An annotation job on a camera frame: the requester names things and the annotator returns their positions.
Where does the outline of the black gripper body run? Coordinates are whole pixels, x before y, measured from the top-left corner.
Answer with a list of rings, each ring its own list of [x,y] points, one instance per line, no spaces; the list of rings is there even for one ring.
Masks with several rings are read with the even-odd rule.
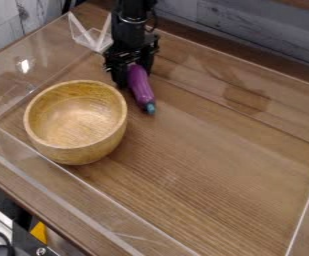
[[[136,63],[141,65],[142,53],[146,50],[153,50],[156,54],[160,51],[160,35],[156,33],[145,35],[145,42],[142,46],[137,48],[129,48],[118,43],[113,43],[103,53],[105,70],[110,71],[110,66],[115,64],[129,65]]]

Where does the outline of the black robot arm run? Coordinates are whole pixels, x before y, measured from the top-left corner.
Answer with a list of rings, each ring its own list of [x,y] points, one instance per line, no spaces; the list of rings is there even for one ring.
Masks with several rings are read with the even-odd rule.
[[[111,10],[113,44],[103,53],[105,69],[119,88],[127,87],[127,68],[131,63],[152,72],[160,50],[156,5],[158,0],[117,0]]]

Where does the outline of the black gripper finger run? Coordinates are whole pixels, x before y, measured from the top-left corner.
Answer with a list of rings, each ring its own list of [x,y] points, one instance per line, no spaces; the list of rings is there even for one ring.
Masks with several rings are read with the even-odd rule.
[[[146,50],[142,53],[141,65],[145,68],[148,74],[152,74],[152,68],[154,64],[156,52],[153,50]]]
[[[111,78],[117,86],[123,89],[127,87],[127,65],[115,64],[110,66]]]

